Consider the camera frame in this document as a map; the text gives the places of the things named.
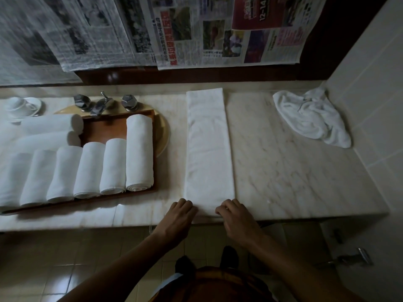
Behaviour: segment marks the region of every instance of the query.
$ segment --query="person's left hand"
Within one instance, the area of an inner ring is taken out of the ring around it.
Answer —
[[[152,235],[157,236],[161,242],[172,249],[187,237],[192,220],[198,212],[193,203],[181,198],[171,205]]]

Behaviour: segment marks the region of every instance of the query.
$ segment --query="white tile wall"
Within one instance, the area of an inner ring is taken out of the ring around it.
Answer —
[[[403,294],[403,0],[388,0],[326,82],[352,128],[353,145],[391,214],[322,224],[333,256],[367,249],[373,267],[339,267],[343,283],[368,301]],[[332,231],[342,229],[337,244]]]

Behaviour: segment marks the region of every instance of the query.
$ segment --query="saucer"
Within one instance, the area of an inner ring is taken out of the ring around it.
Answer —
[[[30,114],[29,116],[23,116],[23,117],[13,117],[12,115],[8,114],[8,122],[10,123],[19,123],[21,122],[25,117],[30,117],[30,116],[35,116],[39,110],[42,107],[42,101],[40,99],[37,99],[36,97],[27,97],[24,100],[26,100],[28,103],[31,103],[32,105],[34,105],[36,107],[36,110],[33,111],[32,114]]]

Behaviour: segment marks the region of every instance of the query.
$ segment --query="rolled towel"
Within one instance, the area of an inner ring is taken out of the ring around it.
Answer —
[[[84,122],[78,114],[51,114],[26,117],[21,121],[21,128],[27,135],[56,131],[74,131],[76,134],[82,134]]]
[[[56,167],[46,199],[58,203],[74,199],[74,182],[83,148],[78,146],[60,147],[56,152]]]
[[[126,190],[126,140],[110,139],[105,145],[99,190],[103,195]]]
[[[29,207],[46,203],[46,194],[53,179],[55,166],[55,151],[40,149],[34,152],[27,181],[21,194],[20,206]]]
[[[126,189],[146,190],[154,184],[152,119],[135,114],[126,124]]]
[[[37,149],[57,151],[63,146],[80,146],[81,140],[74,131],[48,132],[46,134],[34,134],[17,140],[15,149],[17,152],[34,153]]]
[[[16,153],[10,157],[5,173],[0,179],[0,211],[20,206],[20,197],[31,167],[32,155]]]
[[[99,142],[89,142],[83,146],[83,155],[74,183],[74,197],[83,199],[97,197],[101,194],[99,184],[104,152],[105,144]]]

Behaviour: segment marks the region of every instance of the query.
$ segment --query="hand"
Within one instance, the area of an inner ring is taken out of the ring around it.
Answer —
[[[157,236],[169,249],[176,247],[187,237],[192,220],[198,212],[193,203],[181,198],[171,205],[169,211],[154,229],[152,235]]]
[[[258,243],[264,236],[252,214],[237,199],[225,200],[216,208],[216,213],[223,217],[228,237],[246,249]]]

